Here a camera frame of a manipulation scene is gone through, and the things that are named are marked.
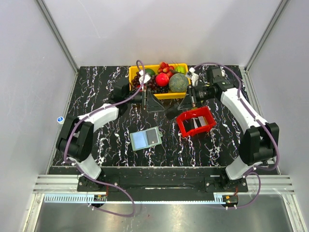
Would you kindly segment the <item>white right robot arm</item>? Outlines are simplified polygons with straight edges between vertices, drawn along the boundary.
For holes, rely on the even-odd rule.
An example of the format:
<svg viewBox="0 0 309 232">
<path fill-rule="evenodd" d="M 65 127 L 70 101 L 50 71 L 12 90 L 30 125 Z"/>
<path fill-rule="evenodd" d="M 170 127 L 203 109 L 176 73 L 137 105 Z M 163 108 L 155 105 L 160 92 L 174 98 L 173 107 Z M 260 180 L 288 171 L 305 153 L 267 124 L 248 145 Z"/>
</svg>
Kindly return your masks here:
<svg viewBox="0 0 309 232">
<path fill-rule="evenodd" d="M 187 87 L 184 99 L 178 110 L 196 107 L 205 100 L 217 98 L 233 114 L 241 126 L 243 137 L 238 147 L 238 157 L 225 168 L 225 176 L 220 178 L 220 187 L 231 191 L 237 185 L 237 180 L 250 173 L 255 168 L 263 169 L 261 163 L 271 158 L 279 161 L 279 126 L 268 123 L 246 101 L 241 92 L 241 80 L 234 71 L 235 82 L 227 80 L 225 71 L 228 68 L 222 64 L 213 63 L 206 70 L 208 86 L 197 87 L 198 75 L 196 68 L 190 68 L 186 76 L 192 84 Z"/>
</svg>

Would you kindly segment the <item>red plastic card tray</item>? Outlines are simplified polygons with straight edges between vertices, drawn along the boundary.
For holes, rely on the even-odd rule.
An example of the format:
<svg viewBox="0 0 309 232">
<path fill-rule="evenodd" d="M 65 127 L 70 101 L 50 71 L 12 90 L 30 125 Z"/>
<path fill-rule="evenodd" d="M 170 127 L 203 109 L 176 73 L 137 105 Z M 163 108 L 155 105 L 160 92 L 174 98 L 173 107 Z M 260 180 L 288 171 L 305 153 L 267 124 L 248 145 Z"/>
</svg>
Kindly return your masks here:
<svg viewBox="0 0 309 232">
<path fill-rule="evenodd" d="M 198 116 L 203 116 L 208 124 L 204 127 L 195 129 L 193 118 Z M 183 112 L 177 116 L 176 121 L 182 137 L 195 136 L 199 133 L 209 132 L 216 125 L 212 113 L 207 106 Z"/>
</svg>

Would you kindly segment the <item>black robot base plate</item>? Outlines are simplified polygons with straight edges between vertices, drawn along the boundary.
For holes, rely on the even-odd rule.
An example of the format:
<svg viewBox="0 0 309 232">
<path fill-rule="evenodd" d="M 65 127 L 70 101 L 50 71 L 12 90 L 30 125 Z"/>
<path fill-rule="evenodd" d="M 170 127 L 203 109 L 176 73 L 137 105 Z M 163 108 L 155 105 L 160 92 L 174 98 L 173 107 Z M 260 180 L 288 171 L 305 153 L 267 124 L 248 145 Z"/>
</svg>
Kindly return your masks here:
<svg viewBox="0 0 309 232">
<path fill-rule="evenodd" d="M 57 183 L 73 178 L 77 182 L 73 190 L 77 192 L 102 193 L 120 200 L 128 200 L 128 197 L 117 187 L 124 189 L 133 200 L 160 197 L 201 200 L 214 193 L 248 192 L 244 178 L 228 180 L 224 168 L 216 167 L 105 167 L 98 183 L 82 177 L 73 167 L 53 167 L 49 175 Z"/>
</svg>

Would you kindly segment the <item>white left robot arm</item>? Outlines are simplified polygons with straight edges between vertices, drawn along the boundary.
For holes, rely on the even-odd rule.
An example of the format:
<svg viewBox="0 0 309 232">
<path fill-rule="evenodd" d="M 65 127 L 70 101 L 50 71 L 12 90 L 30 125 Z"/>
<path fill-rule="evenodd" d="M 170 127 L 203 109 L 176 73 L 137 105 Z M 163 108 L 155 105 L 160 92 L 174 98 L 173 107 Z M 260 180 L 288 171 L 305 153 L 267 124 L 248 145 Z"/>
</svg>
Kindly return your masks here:
<svg viewBox="0 0 309 232">
<path fill-rule="evenodd" d="M 82 115 L 67 115 L 56 143 L 56 149 L 63 153 L 66 163 L 75 164 L 87 176 L 88 185 L 94 191 L 103 189 L 105 180 L 102 170 L 91 155 L 94 132 L 120 118 L 129 104 L 139 104 L 147 112 L 165 110 L 162 102 L 149 87 L 130 90 L 128 81 L 117 83 L 106 103 L 100 108 Z"/>
</svg>

